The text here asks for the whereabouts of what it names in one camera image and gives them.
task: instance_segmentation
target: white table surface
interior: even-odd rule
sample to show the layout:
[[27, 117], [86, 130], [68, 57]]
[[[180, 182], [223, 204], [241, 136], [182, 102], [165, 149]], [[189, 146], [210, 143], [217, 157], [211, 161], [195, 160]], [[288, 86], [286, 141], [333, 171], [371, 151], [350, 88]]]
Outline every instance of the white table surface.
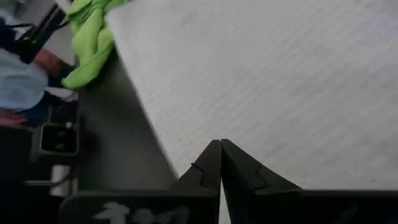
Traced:
[[178, 174], [229, 138], [301, 187], [398, 188], [397, 1], [137, 0], [108, 22]]

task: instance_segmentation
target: light blue shirt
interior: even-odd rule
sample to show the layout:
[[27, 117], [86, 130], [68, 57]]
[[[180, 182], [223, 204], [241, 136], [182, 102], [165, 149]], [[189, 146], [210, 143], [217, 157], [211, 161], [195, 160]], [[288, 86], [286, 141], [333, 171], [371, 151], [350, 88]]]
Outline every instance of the light blue shirt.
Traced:
[[[0, 9], [6, 24], [18, 24], [10, 14]], [[47, 74], [36, 64], [27, 65], [4, 49], [0, 49], [0, 108], [15, 112], [35, 106], [48, 85]]]

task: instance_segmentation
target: green cloth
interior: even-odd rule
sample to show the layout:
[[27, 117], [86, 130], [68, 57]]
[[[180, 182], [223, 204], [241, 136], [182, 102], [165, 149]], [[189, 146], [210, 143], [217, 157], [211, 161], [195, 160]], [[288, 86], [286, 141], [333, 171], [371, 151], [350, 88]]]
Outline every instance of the green cloth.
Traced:
[[106, 27], [105, 15], [114, 6], [129, 0], [75, 0], [69, 23], [73, 50], [80, 66], [71, 72], [63, 85], [69, 89], [85, 86], [96, 78], [113, 49], [113, 36]]

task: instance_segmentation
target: hand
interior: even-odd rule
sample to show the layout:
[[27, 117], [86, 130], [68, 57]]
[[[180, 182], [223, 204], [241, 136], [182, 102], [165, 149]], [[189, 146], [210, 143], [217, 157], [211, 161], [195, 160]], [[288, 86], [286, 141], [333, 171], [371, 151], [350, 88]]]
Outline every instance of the hand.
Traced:
[[48, 50], [41, 50], [34, 59], [34, 63], [38, 65], [40, 68], [48, 72], [53, 77], [57, 77], [60, 73], [61, 69], [61, 61], [60, 59], [49, 52]]
[[10, 110], [0, 109], [0, 126], [21, 127], [26, 118], [22, 114], [15, 114]]

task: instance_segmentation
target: person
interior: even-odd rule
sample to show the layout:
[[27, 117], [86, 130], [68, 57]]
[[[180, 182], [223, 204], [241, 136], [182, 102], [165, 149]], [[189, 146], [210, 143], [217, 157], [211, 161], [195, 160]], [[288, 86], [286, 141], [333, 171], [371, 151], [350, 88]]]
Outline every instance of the person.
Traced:
[[[19, 24], [1, 9], [0, 17], [7, 25]], [[17, 38], [23, 33], [18, 29]], [[45, 49], [30, 64], [21, 62], [18, 55], [0, 49], [0, 126], [34, 127], [46, 121], [49, 107], [54, 109], [64, 102], [45, 88], [61, 88], [61, 80], [72, 70]]]

